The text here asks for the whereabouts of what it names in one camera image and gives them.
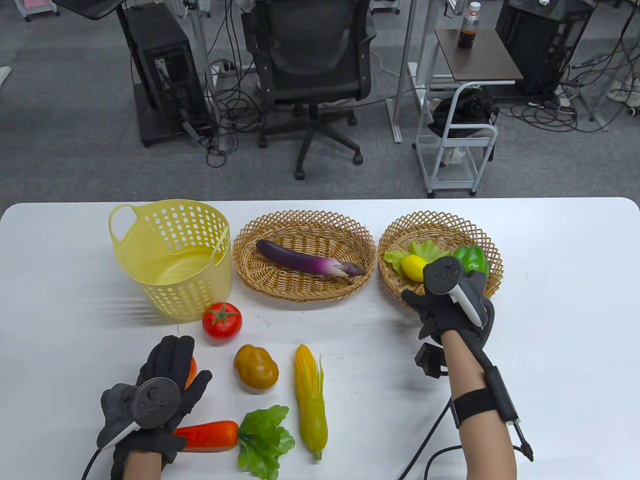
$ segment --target woven tray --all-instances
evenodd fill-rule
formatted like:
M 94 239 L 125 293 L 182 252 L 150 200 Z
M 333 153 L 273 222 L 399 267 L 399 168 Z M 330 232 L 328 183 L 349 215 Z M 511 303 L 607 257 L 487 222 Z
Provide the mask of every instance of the woven tray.
M 411 242 L 432 240 L 439 249 L 453 254 L 461 246 L 478 245 L 489 262 L 489 279 L 484 294 L 491 296 L 498 291 L 504 270 L 498 249 L 491 239 L 473 223 L 450 213 L 415 212 L 395 220 L 387 227 L 378 245 L 380 273 L 391 293 L 407 306 L 400 294 L 405 289 L 424 295 L 424 285 L 398 275 L 393 266 L 384 261 L 385 252 L 409 250 Z
M 255 243 L 269 240 L 309 255 L 347 260 L 366 275 L 334 278 L 275 266 Z M 233 262 L 243 281 L 258 292 L 296 302 L 339 300 L 366 284 L 376 268 L 376 244 L 361 224 L 334 212 L 284 211 L 261 216 L 244 226 L 234 241 Z

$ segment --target computer tower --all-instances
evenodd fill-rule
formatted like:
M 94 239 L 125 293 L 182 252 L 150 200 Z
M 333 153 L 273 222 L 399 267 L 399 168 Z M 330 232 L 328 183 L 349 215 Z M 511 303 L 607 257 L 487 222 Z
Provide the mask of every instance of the computer tower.
M 522 97 L 553 97 L 595 7 L 582 0 L 505 0 L 495 30 L 520 69 Z
M 140 104 L 141 89 L 134 91 L 143 144 L 153 143 L 162 130 L 162 125 L 157 125 L 157 113 L 169 136 L 184 132 L 183 122 L 195 129 L 210 126 L 189 39 L 168 7 L 164 3 L 130 6 L 125 16 L 140 58 L 142 72 L 138 74 L 143 85 L 145 81 L 148 84 L 148 105 Z M 155 118 L 149 109 L 156 111 Z

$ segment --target chair base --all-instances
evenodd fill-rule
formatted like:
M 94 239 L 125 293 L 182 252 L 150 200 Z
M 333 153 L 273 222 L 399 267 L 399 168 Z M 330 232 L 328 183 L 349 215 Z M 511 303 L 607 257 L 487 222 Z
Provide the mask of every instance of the chair base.
M 294 106 L 292 112 L 293 116 L 300 117 L 304 113 L 307 112 L 302 105 Z M 298 118 L 296 120 L 292 120 L 283 125 L 277 125 L 275 127 L 263 127 L 260 131 L 260 136 L 258 137 L 258 147 L 267 147 L 267 135 L 305 131 L 305 137 L 302 141 L 302 147 L 300 148 L 298 160 L 296 162 L 296 171 L 293 174 L 293 177 L 296 180 L 305 179 L 305 171 L 303 170 L 302 165 L 307 156 L 307 152 L 309 151 L 309 146 L 311 146 L 311 141 L 313 140 L 313 137 L 316 133 L 321 133 L 331 138 L 332 140 L 344 145 L 345 147 L 353 150 L 353 163 L 355 165 L 361 165 L 364 161 L 364 158 L 360 153 L 360 146 L 354 141 L 351 141 L 351 139 L 349 139 L 346 135 L 343 135 L 338 130 L 334 129 L 331 125 L 329 125 L 330 122 L 335 122 L 336 120 L 341 120 L 342 118 L 347 118 L 347 124 L 350 126 L 358 124 L 358 119 L 356 118 L 353 110 L 335 111 L 319 115 L 318 106 L 309 105 L 308 115 L 306 118 Z

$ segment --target fake vegetable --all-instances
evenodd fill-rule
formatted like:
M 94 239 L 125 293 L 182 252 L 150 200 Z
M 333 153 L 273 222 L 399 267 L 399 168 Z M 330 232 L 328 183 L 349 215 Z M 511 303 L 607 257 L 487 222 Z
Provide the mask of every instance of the fake vegetable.
M 427 240 L 424 243 L 411 242 L 408 252 L 402 252 L 400 250 L 393 250 L 391 252 L 385 252 L 382 257 L 385 262 L 390 263 L 398 275 L 402 275 L 402 260 L 409 255 L 417 255 L 424 259 L 427 263 L 433 263 L 440 257 L 446 257 L 449 255 L 447 252 L 443 252 L 432 241 Z
M 278 381 L 278 365 L 269 353 L 260 347 L 244 345 L 236 353 L 234 368 L 240 380 L 251 388 L 267 390 Z
M 187 439 L 184 452 L 212 453 L 229 450 L 238 443 L 238 424 L 232 420 L 179 428 L 174 435 Z
M 303 273 L 326 276 L 358 276 L 367 273 L 355 263 L 295 252 L 268 240 L 258 240 L 255 246 L 267 260 Z
M 404 274 L 414 282 L 424 281 L 424 268 L 427 266 L 427 261 L 422 257 L 407 255 L 402 259 L 401 266 Z
M 296 441 L 280 423 L 289 407 L 274 405 L 244 416 L 238 427 L 226 420 L 179 428 L 174 435 L 187 438 L 186 452 L 218 452 L 240 444 L 238 468 L 262 480 L 277 480 L 279 457 L 291 450 Z
M 482 248 L 478 246 L 461 246 L 453 255 L 462 262 L 467 273 L 476 270 L 489 277 L 489 263 L 486 261 Z
M 242 314 L 230 303 L 214 303 L 202 316 L 202 328 L 214 340 L 229 340 L 242 328 Z
M 191 357 L 191 368 L 189 370 L 189 376 L 187 377 L 187 383 L 184 385 L 184 388 L 189 388 L 189 385 L 193 382 L 198 374 L 198 364 L 196 364 L 196 359 Z
M 322 364 L 316 360 L 306 345 L 296 350 L 294 360 L 296 375 L 296 397 L 300 407 L 300 435 L 314 459 L 322 459 L 322 450 L 328 439 L 326 415 L 324 413 Z

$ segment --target glove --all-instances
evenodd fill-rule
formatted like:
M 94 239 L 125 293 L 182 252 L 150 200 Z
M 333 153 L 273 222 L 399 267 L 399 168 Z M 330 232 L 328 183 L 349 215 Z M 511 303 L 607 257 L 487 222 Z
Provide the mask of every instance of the glove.
M 402 299 L 420 315 L 422 329 L 418 334 L 420 340 L 431 337 L 435 342 L 442 345 L 441 334 L 449 330 L 468 330 L 472 332 L 484 346 L 491 331 L 491 323 L 484 329 L 476 327 L 458 303 L 454 303 L 449 295 L 418 295 L 411 290 L 404 290 Z M 491 308 L 491 302 L 485 303 L 485 308 Z
M 202 370 L 189 388 L 185 389 L 191 369 L 193 347 L 193 337 L 178 338 L 169 335 L 153 348 L 147 362 L 142 365 L 136 386 L 139 387 L 155 377 L 169 378 L 175 382 L 182 394 L 180 406 L 176 414 L 164 425 L 156 429 L 134 431 L 116 445 L 113 453 L 111 480 L 122 480 L 124 463 L 131 451 L 161 453 L 162 467 L 164 468 L 167 463 L 173 463 L 177 453 L 186 447 L 186 439 L 176 437 L 172 433 L 184 416 L 191 413 L 194 405 L 202 398 L 202 394 L 212 378 L 210 371 Z

